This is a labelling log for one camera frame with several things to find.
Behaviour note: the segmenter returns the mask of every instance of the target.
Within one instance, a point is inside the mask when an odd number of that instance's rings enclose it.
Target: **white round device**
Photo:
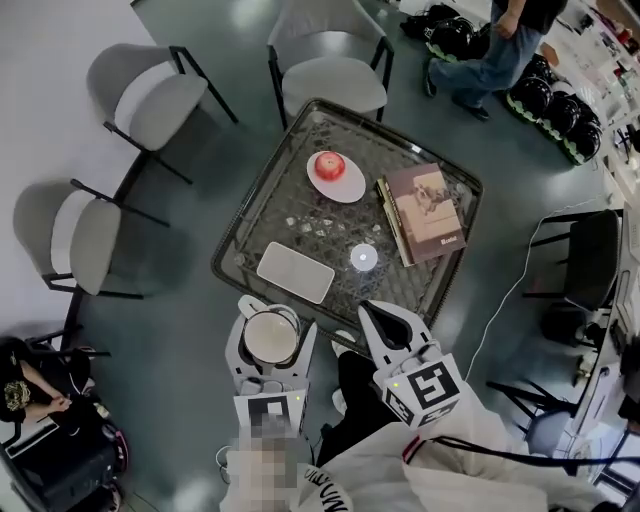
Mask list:
[[[378,263],[378,252],[372,245],[358,244],[351,250],[351,264],[362,272],[368,272]]]

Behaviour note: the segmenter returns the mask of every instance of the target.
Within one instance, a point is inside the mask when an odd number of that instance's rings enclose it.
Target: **apple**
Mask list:
[[[325,151],[316,158],[315,171],[322,180],[336,181],[344,174],[344,169],[344,159],[333,151]]]

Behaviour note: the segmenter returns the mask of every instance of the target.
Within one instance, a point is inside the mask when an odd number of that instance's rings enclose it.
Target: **concrete floor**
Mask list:
[[[217,510],[225,486],[214,455],[236,434],[237,421],[224,345],[237,315],[239,293],[217,280],[210,258],[282,131],[267,68],[266,40],[276,0],[140,0],[136,11],[159,44],[190,49],[241,120],[233,125],[212,98],[165,151],[195,180],[185,186],[150,166],[128,202],[170,220],[165,229],[126,216],[113,270],[149,297],[142,301],[90,298],[83,302],[83,336],[113,353],[95,370],[106,404],[123,427],[132,453],[126,487],[160,510]],[[384,122],[478,176],[485,187],[464,262],[435,328],[464,373],[485,324],[520,276],[526,244],[540,217],[603,192],[591,164],[572,169],[537,130],[515,120],[494,99],[481,124],[445,94],[427,99],[420,87],[423,45],[398,28],[402,16],[369,1],[396,50]],[[602,201],[588,208],[603,207]],[[545,227],[542,236],[553,233]],[[525,283],[563,248],[540,248]],[[487,378],[527,376],[558,396],[573,398],[575,354],[540,339],[542,301],[517,297],[494,322],[470,383],[485,404],[505,414],[504,399]],[[331,405],[337,385],[334,355],[320,340],[311,367],[313,394],[305,430],[337,423]],[[132,509],[151,510],[130,497]]]

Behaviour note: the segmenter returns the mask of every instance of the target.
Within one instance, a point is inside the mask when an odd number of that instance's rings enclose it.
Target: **square table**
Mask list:
[[[362,199],[337,203],[313,187],[307,161],[324,150],[342,153],[359,166],[366,181]],[[482,197],[478,179],[384,125],[328,101],[311,100],[243,200],[213,256],[213,273],[268,303],[293,305],[301,317],[314,318],[324,334],[342,344],[347,344],[346,340],[332,336],[331,329],[357,328],[357,307],[365,299],[402,306],[431,326],[464,249],[405,268],[375,182],[395,170],[432,162],[442,169],[468,244]],[[260,259],[271,242],[335,270],[321,304],[308,302],[257,275]],[[360,272],[350,263],[351,249],[360,243],[371,244],[378,252],[378,263],[369,272]],[[367,352],[364,340],[350,348]]]

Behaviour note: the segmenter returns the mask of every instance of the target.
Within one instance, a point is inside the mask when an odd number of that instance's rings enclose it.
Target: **person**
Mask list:
[[[76,350],[63,364],[57,357],[38,359],[18,338],[3,341],[0,420],[35,423],[50,416],[70,435],[75,435],[84,417],[84,407],[76,403],[75,397],[80,398],[90,383],[88,356]]]
[[[448,89],[456,105],[487,121],[484,98],[515,84],[566,4],[567,0],[494,0],[487,53],[482,59],[463,62],[428,58],[423,77],[425,94],[434,97],[438,89]]]
[[[620,510],[593,485],[562,469],[416,442],[416,432],[371,387],[373,362],[337,345],[334,350],[346,411],[324,437],[318,467],[297,465],[292,478],[281,439],[247,441],[241,429],[238,446],[227,452],[230,485],[222,512]],[[511,437],[466,383],[460,391],[449,414],[420,429],[421,439],[446,435],[528,454],[524,441]]]

